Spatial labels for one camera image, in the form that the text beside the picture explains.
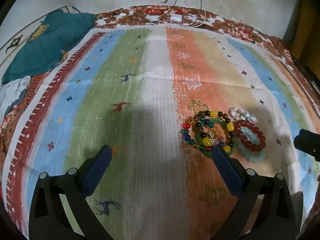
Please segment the colourful striped mat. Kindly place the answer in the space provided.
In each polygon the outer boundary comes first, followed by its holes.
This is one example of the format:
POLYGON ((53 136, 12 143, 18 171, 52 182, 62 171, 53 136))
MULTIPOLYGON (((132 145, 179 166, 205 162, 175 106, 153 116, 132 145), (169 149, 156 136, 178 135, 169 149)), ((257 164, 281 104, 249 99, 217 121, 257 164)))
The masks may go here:
POLYGON ((112 237, 209 239, 236 198, 180 131, 199 111, 233 107, 255 116, 266 138, 261 153, 234 157, 282 173, 308 217, 319 165, 293 139, 319 132, 319 118, 293 67, 260 45, 165 25, 94 29, 32 90, 3 167, 6 210, 27 235, 39 174, 64 174, 109 145, 111 165, 87 202, 112 237))

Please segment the white charger adapter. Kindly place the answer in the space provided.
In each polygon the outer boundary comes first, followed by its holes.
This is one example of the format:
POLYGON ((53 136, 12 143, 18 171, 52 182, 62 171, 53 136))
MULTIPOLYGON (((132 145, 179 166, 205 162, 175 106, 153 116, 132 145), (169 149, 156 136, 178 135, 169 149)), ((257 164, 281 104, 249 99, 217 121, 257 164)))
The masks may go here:
POLYGON ((173 22, 182 22, 182 15, 180 14, 172 14, 170 16, 170 20, 173 21, 173 22))

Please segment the teal quilted blanket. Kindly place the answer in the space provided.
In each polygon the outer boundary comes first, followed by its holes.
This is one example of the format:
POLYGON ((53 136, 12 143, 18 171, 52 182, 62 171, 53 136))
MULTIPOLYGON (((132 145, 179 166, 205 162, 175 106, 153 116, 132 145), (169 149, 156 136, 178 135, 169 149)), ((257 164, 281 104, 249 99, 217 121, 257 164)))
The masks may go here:
POLYGON ((94 27, 96 16, 70 14, 57 9, 47 15, 18 51, 2 76, 2 84, 43 74, 61 64, 94 27))

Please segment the white grey cloth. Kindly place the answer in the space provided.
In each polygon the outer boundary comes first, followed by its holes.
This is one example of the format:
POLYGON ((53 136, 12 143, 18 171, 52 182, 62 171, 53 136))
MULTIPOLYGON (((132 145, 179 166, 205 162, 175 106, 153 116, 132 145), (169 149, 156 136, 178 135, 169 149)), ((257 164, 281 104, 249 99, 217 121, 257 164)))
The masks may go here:
POLYGON ((9 113, 10 107, 16 104, 22 94, 26 93, 30 81, 31 77, 25 76, 1 86, 1 119, 4 119, 5 114, 9 113))

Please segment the green jade bangle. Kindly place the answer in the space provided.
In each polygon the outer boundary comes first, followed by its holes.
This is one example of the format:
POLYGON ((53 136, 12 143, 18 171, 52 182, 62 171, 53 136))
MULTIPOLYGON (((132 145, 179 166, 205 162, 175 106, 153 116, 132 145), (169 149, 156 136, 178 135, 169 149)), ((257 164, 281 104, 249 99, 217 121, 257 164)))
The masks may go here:
POLYGON ((193 127, 195 142, 200 152, 210 158, 214 146, 221 146, 228 155, 232 155, 237 146, 235 125, 218 118, 200 120, 193 127))

